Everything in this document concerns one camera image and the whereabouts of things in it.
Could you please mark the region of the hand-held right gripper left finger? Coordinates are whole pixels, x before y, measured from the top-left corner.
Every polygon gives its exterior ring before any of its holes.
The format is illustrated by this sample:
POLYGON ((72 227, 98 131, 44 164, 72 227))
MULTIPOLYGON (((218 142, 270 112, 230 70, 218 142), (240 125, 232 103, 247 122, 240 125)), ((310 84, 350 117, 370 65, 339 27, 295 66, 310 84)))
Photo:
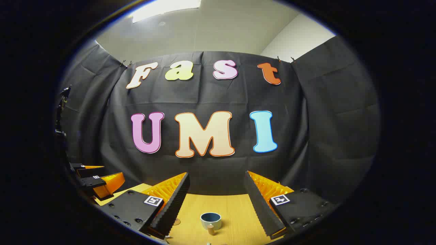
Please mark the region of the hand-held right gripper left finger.
POLYGON ((187 172, 142 192, 127 190, 102 211, 133 230, 159 239, 170 233, 190 187, 187 172))

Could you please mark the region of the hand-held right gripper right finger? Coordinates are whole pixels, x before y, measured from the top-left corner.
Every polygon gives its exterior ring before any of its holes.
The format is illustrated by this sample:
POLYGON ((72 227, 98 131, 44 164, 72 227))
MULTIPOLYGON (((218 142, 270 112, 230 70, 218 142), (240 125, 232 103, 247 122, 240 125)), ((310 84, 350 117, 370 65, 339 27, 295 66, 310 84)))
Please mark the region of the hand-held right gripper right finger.
POLYGON ((251 171, 245 172, 244 185, 257 218, 271 239, 297 236, 338 207, 308 188, 293 190, 251 171))

